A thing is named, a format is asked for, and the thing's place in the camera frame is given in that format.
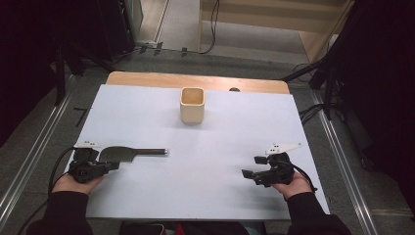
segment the metal rod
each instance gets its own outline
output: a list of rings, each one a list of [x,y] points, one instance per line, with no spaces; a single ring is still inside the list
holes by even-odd
[[[323,102],[321,97],[313,90],[311,90],[311,96],[315,104],[321,104]],[[320,111],[319,115],[363,232],[366,235],[377,235],[379,233],[372,219],[372,215],[369,212],[369,208],[366,205],[366,201],[351,171],[350,165],[348,164],[346,154],[343,151],[335,127],[330,120],[327,120],[323,111]]]
[[[37,139],[34,142],[29,153],[27,154],[27,157],[25,158],[21,168],[16,174],[15,179],[9,186],[9,189],[4,194],[0,203],[0,232],[6,225],[7,219],[9,218],[10,214],[13,211],[13,208],[15,207],[19,197],[21,196],[24,186],[26,185],[31,174],[33,173],[37,162],[42,156],[42,153],[46,148],[46,145],[48,144],[50,137],[52,136],[59,120],[61,119],[62,114],[64,113],[68,105],[69,99],[71,97],[71,90],[73,89],[76,83],[77,81],[75,77],[72,75],[68,81],[67,96],[64,98],[62,104],[60,106],[55,107],[51,115],[49,115],[49,118],[47,119],[45,125],[43,126],[42,130],[37,136]]]

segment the person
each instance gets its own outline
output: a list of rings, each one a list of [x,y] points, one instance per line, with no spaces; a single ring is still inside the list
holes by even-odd
[[[72,176],[64,175],[52,190],[43,218],[32,222],[26,234],[92,235],[91,226],[85,217],[86,206],[88,195],[102,180],[103,177],[100,177],[80,184]],[[324,213],[308,181],[301,174],[295,172],[293,181],[289,185],[271,186],[282,193],[287,201],[292,220],[288,235],[350,234],[346,225],[336,215]]]

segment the black cable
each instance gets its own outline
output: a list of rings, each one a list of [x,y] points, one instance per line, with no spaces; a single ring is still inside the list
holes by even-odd
[[[304,170],[302,170],[300,167],[298,167],[298,166],[296,166],[296,165],[294,165],[294,164],[292,164],[292,167],[294,168],[294,169],[296,169],[302,176],[304,176],[306,179],[307,179],[307,181],[308,181],[308,183],[310,184],[310,188],[311,188],[311,191],[313,192],[313,193],[315,193],[315,191],[317,191],[317,188],[315,188],[314,187],[314,185],[312,184],[312,181],[311,181],[311,178],[310,178],[310,176],[308,176],[308,174],[307,173],[305,173],[305,171]]]
[[[300,167],[298,167],[298,166],[296,166],[292,163],[279,162],[278,164],[288,165],[288,166],[291,166],[292,168],[296,169],[308,181],[308,183],[310,185],[310,188],[311,188],[311,191],[313,193],[315,193],[315,191],[317,191],[317,188],[315,188],[314,185],[312,184],[312,180],[311,180],[310,176],[308,176],[308,174],[303,169],[301,169]]]
[[[323,104],[317,104],[317,105],[313,105],[313,106],[309,107],[308,109],[306,109],[304,111],[300,111],[299,112],[300,118],[303,119],[308,112],[312,111],[313,109],[323,108],[323,106],[324,106]]]
[[[299,67],[299,66],[310,66],[310,67],[312,67],[312,65],[311,65],[310,63],[298,64],[298,65],[296,65],[296,66],[293,68],[293,72],[296,72],[296,68],[297,68],[297,67]],[[307,82],[307,81],[301,80],[301,79],[300,79],[300,77],[297,77],[297,80],[299,80],[299,81],[301,81],[301,82]]]
[[[64,175],[66,175],[66,174],[67,174],[67,172],[61,174],[61,176],[59,176],[58,179],[53,183],[52,188],[53,188],[53,186],[55,186],[56,182],[58,182],[58,180],[60,178],[62,178]],[[27,227],[27,225],[30,223],[30,221],[48,204],[49,196],[50,195],[48,195],[48,199],[45,200],[45,202],[43,202],[43,204],[40,205],[36,209],[36,211],[34,211],[34,213],[24,222],[24,224],[22,225],[21,229],[18,232],[18,235],[21,235],[22,234],[23,230]]]
[[[314,110],[312,113],[310,113],[307,117],[304,117],[301,121],[302,125],[305,125],[310,119],[312,119],[318,112],[320,112],[323,108],[319,107],[316,110]]]
[[[71,150],[74,150],[74,149],[75,149],[75,148],[73,148],[73,147],[69,147],[69,148],[65,149],[65,150],[61,153],[61,155],[58,157],[58,159],[56,160],[55,165],[53,166],[53,169],[52,169],[51,177],[49,178],[48,196],[50,196],[50,195],[51,195],[51,193],[52,193],[52,189],[53,189],[53,185],[54,185],[54,183],[53,183],[53,182],[54,182],[54,181],[53,181],[53,179],[54,179],[54,177],[55,177],[55,173],[56,173],[56,170],[58,169],[59,163],[61,162],[62,158],[65,156],[65,154],[66,154],[67,152],[69,152],[69,151],[71,151]]]
[[[47,203],[48,203],[48,200],[49,200],[49,197],[50,197],[50,195],[52,194],[52,189],[53,189],[53,187],[55,186],[55,184],[56,184],[56,182],[58,182],[58,180],[60,179],[60,178],[62,178],[64,175],[66,175],[67,174],[67,172],[65,172],[65,173],[63,173],[63,174],[61,174],[61,176],[59,176],[58,177],[58,179],[56,179],[55,181],[54,181],[54,178],[55,178],[55,173],[56,173],[56,170],[57,170],[57,168],[58,168],[58,166],[59,166],[59,164],[60,164],[60,162],[61,162],[61,160],[62,160],[62,158],[65,156],[65,154],[67,153],[67,152],[69,152],[69,151],[71,151],[71,150],[74,150],[75,148],[73,148],[73,147],[70,147],[70,148],[67,148],[67,149],[65,149],[60,155],[59,155],[59,157],[57,158],[57,160],[56,160],[56,162],[55,162],[55,165],[54,165],[54,167],[53,167],[53,169],[52,169],[52,172],[51,172],[51,176],[50,176],[50,179],[49,179],[49,185],[48,185],[48,199],[42,204],[42,205],[40,205],[37,209],[36,209],[36,211],[34,211],[34,213],[24,222],[24,224],[22,225],[22,227],[21,227],[21,229],[19,230],[19,232],[18,232],[18,235],[21,235],[22,233],[23,233],[23,231],[24,231],[24,229],[27,227],[27,225],[30,223],[30,221],[47,205]]]
[[[40,210],[43,209],[43,207],[46,206],[46,204],[48,203],[48,201],[46,200],[42,205],[40,205],[39,208],[36,209],[36,211],[34,211],[34,213],[24,222],[24,224],[22,225],[21,229],[18,232],[18,235],[21,235],[23,233],[23,230],[27,227],[28,223],[40,212]]]
[[[216,10],[216,17],[215,17],[214,26],[213,26],[214,10]],[[211,16],[210,16],[210,30],[211,30],[211,36],[212,36],[210,47],[205,52],[201,52],[200,54],[209,53],[214,48],[214,43],[216,42],[216,23],[217,23],[218,15],[219,15],[219,0],[217,0],[216,3],[214,4],[213,10],[211,11]]]

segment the table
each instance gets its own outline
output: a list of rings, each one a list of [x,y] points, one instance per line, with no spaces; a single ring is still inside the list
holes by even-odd
[[[216,0],[200,2],[199,45],[202,21],[210,21]],[[312,63],[341,31],[352,5],[351,0],[221,0],[217,21],[298,30]]]
[[[201,124],[180,120],[179,88],[183,85],[206,90]],[[229,87],[243,92],[224,91]],[[94,141],[103,148],[168,148],[170,154],[136,157],[133,163],[111,171],[90,195],[86,215],[156,220],[288,219],[282,195],[256,186],[241,172],[269,169],[255,164],[254,156],[263,155],[274,142],[302,144],[289,152],[290,158],[313,179],[319,188],[317,199],[329,212],[294,99],[287,93],[287,85],[281,81],[111,73],[97,94],[78,142]]]

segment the gray floor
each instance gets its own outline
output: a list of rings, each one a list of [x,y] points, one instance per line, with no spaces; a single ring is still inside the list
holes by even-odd
[[[188,47],[189,50],[193,48],[196,50],[195,40],[189,36],[194,35],[194,31],[186,30],[184,24],[180,23],[183,19],[192,22],[189,19],[194,17],[195,12],[186,11],[184,7],[194,7],[195,2],[199,1],[170,0],[160,37],[160,41],[163,41],[163,48]],[[175,24],[184,27],[184,29],[175,28]],[[275,34],[269,38],[278,38],[278,40],[263,42],[260,41],[261,38],[257,39],[257,36],[270,33],[264,28],[249,26],[245,29],[238,29],[237,25],[232,24],[226,24],[225,27],[228,28],[221,29],[218,25],[217,44],[211,55],[189,54],[181,58],[179,53],[163,51],[155,57],[153,52],[148,51],[145,54],[135,53],[126,56],[116,67],[122,71],[157,71],[278,79],[291,73],[295,65],[307,62],[301,49],[298,34],[294,31],[272,32]],[[230,44],[226,33],[232,32],[233,35],[236,35],[235,31],[244,36],[238,34],[237,37],[231,37],[232,43]],[[208,45],[208,34],[204,42]],[[101,68],[90,68],[86,71],[85,76],[71,79],[74,80],[74,87],[65,112],[50,136],[46,147],[42,150],[41,158],[14,209],[8,216],[1,234],[17,234],[23,221],[45,200],[49,174],[56,158],[65,148],[73,145],[81,131],[82,125],[76,127],[81,113],[74,108],[90,108],[99,85],[106,82],[107,76],[108,74]],[[301,80],[308,79],[308,75],[301,78]],[[290,82],[289,86],[299,111],[313,104],[311,91],[306,88],[306,83],[295,80]],[[0,190],[2,194],[12,184],[20,166],[35,143],[37,135],[53,112],[54,99],[55,91],[52,91],[38,104],[0,149],[2,157],[0,158],[0,170],[3,176],[0,180],[2,186]],[[413,234],[415,223],[410,220],[411,213],[397,190],[395,182],[381,172],[369,172],[361,167],[359,153],[346,127],[336,116],[333,117],[338,137],[372,213],[379,234]],[[320,118],[316,116],[308,122],[304,131],[328,198],[330,211],[345,222],[352,234],[365,234],[339,172]],[[117,234],[120,224],[118,220],[90,219],[90,222],[95,234],[104,235]],[[285,233],[289,224],[289,221],[266,221],[269,234]]]

